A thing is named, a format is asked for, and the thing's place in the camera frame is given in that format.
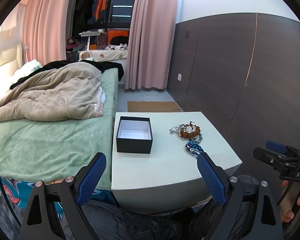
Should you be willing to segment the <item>person's right hand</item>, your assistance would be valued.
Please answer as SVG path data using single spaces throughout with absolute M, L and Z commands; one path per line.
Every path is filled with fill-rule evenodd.
M 293 183 L 289 192 L 286 194 L 284 199 L 280 204 L 280 219 L 282 222 L 290 222 L 295 219 L 300 224 L 300 209 L 298 212 L 292 211 L 294 204 L 300 207 L 300 196 L 298 197 L 300 191 L 300 183 Z

